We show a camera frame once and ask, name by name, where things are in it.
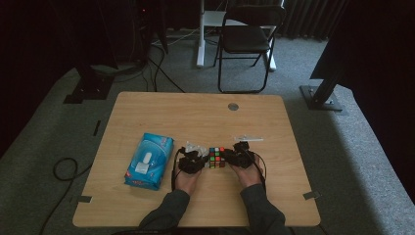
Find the gray carpet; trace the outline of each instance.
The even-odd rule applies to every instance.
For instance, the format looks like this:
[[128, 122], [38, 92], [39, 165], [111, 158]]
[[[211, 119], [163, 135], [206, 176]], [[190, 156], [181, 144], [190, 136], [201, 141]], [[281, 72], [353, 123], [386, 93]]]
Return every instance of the gray carpet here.
[[[347, 115], [311, 111], [299, 86], [318, 85], [310, 74], [326, 42], [280, 38], [274, 52], [277, 70], [272, 72], [261, 94], [283, 97], [300, 153], [316, 200], [321, 224], [328, 234], [377, 235], [415, 234], [415, 207], [405, 193], [369, 124], [356, 105], [351, 91], [338, 86], [335, 95]], [[169, 45], [161, 67], [184, 91], [218, 93], [217, 67], [212, 62], [215, 46], [207, 44], [206, 66], [196, 68], [197, 40], [180, 40]], [[158, 63], [160, 50], [151, 58]], [[225, 77], [237, 88], [260, 86], [263, 66], [226, 61]], [[98, 70], [113, 70], [99, 66]], [[156, 68], [115, 79], [107, 100], [86, 100], [79, 105], [63, 104], [79, 80], [71, 70], [56, 82], [24, 131], [0, 160], [0, 234], [39, 234], [43, 222], [65, 193], [69, 183], [53, 175], [61, 158], [74, 158], [79, 171], [94, 160], [116, 95], [121, 91], [153, 91], [150, 77]], [[159, 92], [180, 92], [158, 73]], [[97, 121], [100, 128], [94, 135]], [[69, 177], [73, 165], [57, 171]], [[87, 173], [75, 179], [68, 195], [50, 218], [43, 234], [111, 234], [125, 228], [76, 228], [72, 225], [76, 205], [71, 197], [81, 194]], [[295, 227], [296, 234], [324, 234], [319, 227]]]

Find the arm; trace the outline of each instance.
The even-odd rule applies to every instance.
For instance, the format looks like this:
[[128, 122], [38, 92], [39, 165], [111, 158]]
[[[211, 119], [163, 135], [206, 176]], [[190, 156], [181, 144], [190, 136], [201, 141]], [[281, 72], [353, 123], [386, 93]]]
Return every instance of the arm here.
[[253, 234], [289, 234], [284, 225], [284, 214], [268, 201], [261, 184], [245, 188], [241, 197]]
[[188, 174], [180, 171], [175, 179], [176, 189], [165, 195], [161, 205], [140, 222], [140, 230], [165, 230], [176, 227], [189, 205], [190, 196], [202, 171]]
[[248, 220], [253, 234], [289, 234], [285, 227], [284, 215], [274, 207], [266, 198], [257, 168], [252, 164], [248, 168], [231, 165], [239, 177], [239, 182], [244, 188], [241, 197], [247, 208]]

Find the blue tissue box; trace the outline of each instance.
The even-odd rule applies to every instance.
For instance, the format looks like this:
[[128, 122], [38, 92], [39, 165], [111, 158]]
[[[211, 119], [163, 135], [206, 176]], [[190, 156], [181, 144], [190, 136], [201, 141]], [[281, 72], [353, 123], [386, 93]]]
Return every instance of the blue tissue box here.
[[125, 184], [159, 190], [172, 151], [172, 138], [144, 133], [124, 176]]

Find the electrical cord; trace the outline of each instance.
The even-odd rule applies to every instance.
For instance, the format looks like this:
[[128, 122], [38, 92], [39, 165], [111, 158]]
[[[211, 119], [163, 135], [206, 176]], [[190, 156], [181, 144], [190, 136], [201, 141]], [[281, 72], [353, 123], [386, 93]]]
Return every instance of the electrical cord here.
[[164, 53], [164, 50], [162, 49], [162, 48], [160, 48], [160, 47], [158, 47], [158, 46], [155, 46], [155, 45], [152, 45], [153, 47], [155, 47], [155, 48], [157, 48], [157, 49], [159, 49], [160, 51], [161, 51], [161, 61], [160, 61], [160, 63], [159, 64], [156, 64], [156, 62], [154, 62], [152, 59], [150, 59], [150, 58], [148, 58], [148, 60], [151, 62], [151, 63], [153, 63], [153, 65], [155, 65], [156, 67], [157, 67], [157, 70], [156, 70], [156, 74], [155, 74], [155, 78], [154, 78], [154, 86], [155, 86], [155, 92], [157, 92], [157, 75], [158, 75], [158, 72], [159, 71], [161, 71], [164, 75], [165, 75], [165, 77], [175, 86], [175, 87], [177, 87], [177, 89], [179, 89], [181, 92], [183, 92], [183, 93], [186, 93], [180, 86], [178, 86], [165, 72], [164, 72], [164, 70], [162, 70], [161, 69], [161, 63], [162, 63], [162, 61], [164, 60], [164, 55], [165, 55], [165, 53]]
[[[65, 161], [71, 161], [74, 164], [74, 169], [73, 169], [73, 173], [71, 175], [71, 177], [69, 178], [63, 178], [61, 176], [59, 176], [59, 174], [57, 173], [57, 169], [59, 164], [65, 162]], [[69, 181], [69, 185], [67, 187], [67, 190], [65, 191], [64, 195], [62, 195], [61, 199], [59, 200], [59, 202], [52, 208], [51, 212], [48, 214], [48, 216], [46, 217], [46, 220], [43, 222], [42, 228], [40, 229], [39, 235], [42, 235], [47, 223], [49, 222], [49, 219], [52, 217], [53, 213], [55, 212], [55, 210], [58, 208], [58, 206], [61, 204], [61, 202], [64, 200], [64, 198], [67, 196], [74, 180], [76, 178], [78, 178], [79, 176], [83, 175], [86, 171], [88, 171], [90, 168], [92, 167], [92, 164], [89, 165], [85, 170], [83, 170], [81, 173], [78, 173], [78, 162], [73, 159], [73, 158], [63, 158], [60, 159], [59, 161], [57, 161], [55, 163], [55, 165], [53, 166], [53, 174], [55, 176], [55, 178], [57, 178], [60, 181]]]

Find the gray sleeve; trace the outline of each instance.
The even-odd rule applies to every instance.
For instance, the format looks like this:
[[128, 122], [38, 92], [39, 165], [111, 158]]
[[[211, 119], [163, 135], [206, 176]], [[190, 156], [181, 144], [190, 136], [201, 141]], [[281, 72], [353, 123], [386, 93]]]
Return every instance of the gray sleeve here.
[[241, 192], [247, 208], [250, 229], [254, 235], [289, 234], [285, 227], [285, 216], [266, 198], [261, 184], [256, 184]]
[[165, 195], [161, 205], [140, 222], [140, 230], [165, 230], [176, 227], [189, 205], [190, 196], [182, 190]]

